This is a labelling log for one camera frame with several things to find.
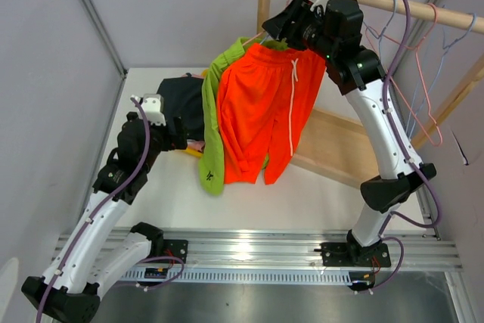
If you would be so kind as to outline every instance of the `white table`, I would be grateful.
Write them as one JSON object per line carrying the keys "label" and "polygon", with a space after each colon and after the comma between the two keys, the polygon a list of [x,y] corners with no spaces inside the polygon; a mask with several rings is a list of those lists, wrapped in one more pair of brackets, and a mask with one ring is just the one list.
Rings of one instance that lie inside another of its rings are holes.
{"label": "white table", "polygon": [[[164,78],[183,73],[201,73],[200,68],[134,68],[128,73],[102,164],[116,147],[116,136],[135,110],[131,95],[157,91]],[[226,185],[223,194],[206,193],[198,178],[198,159],[182,151],[158,156],[139,192],[118,227],[131,227],[142,221],[160,228],[256,229],[278,231],[349,230],[356,222],[364,201],[357,189],[289,165],[274,185],[259,177],[254,185]],[[400,209],[422,222],[420,206],[411,196]],[[421,234],[423,229],[394,218],[387,231]]]}

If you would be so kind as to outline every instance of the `wooden clothes rack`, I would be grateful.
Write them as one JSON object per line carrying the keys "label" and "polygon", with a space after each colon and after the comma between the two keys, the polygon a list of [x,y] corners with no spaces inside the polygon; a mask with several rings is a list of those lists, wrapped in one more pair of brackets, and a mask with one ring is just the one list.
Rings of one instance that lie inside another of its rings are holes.
{"label": "wooden clothes rack", "polygon": [[[393,0],[357,0],[359,4],[385,11],[393,11]],[[269,17],[271,0],[259,0],[257,9],[257,31],[261,32],[262,23]],[[435,13],[427,4],[409,1],[412,17],[433,22]],[[437,23],[467,30],[473,16],[458,11],[438,8]],[[397,13],[405,14],[402,0],[397,0]],[[484,18],[477,17],[473,32],[484,34]],[[434,113],[440,125],[450,113],[465,99],[469,92],[484,78],[484,53],[468,70],[461,81]],[[435,126],[431,121],[425,124],[431,133]],[[420,130],[412,138],[415,148],[425,144],[425,134]],[[304,128],[299,147],[293,156],[292,164],[309,169],[339,182],[359,187],[359,185],[378,175],[377,162],[365,130],[354,120],[314,109]]]}

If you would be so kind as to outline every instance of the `orange shorts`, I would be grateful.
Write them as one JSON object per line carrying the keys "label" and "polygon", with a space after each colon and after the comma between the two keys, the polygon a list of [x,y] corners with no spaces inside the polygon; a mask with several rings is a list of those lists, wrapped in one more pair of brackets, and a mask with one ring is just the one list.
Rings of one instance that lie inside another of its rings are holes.
{"label": "orange shorts", "polygon": [[255,183],[267,154],[265,183],[277,181],[299,144],[325,70],[310,50],[256,43],[222,74],[217,117],[226,184]]}

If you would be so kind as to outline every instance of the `white drawstring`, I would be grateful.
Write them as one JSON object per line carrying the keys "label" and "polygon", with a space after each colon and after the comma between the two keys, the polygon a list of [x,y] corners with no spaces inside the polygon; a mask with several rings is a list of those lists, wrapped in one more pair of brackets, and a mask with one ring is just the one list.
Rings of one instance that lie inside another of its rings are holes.
{"label": "white drawstring", "polygon": [[297,79],[297,61],[299,58],[296,58],[296,60],[291,61],[293,64],[293,72],[291,73],[291,84],[292,84],[292,89],[290,93],[290,104],[289,104],[289,149],[290,149],[290,155],[294,155],[294,149],[293,149],[293,102],[294,102],[294,89],[296,88],[296,82],[299,80]]}

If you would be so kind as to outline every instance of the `black cloth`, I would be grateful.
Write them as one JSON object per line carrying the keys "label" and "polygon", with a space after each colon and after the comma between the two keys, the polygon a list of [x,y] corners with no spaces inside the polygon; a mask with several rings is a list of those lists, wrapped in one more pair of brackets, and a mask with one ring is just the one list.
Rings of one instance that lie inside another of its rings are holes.
{"label": "black cloth", "polygon": [[181,117],[188,139],[204,140],[202,83],[203,79],[190,73],[161,82],[157,93],[164,100],[163,114],[170,133],[175,134],[173,118]]}

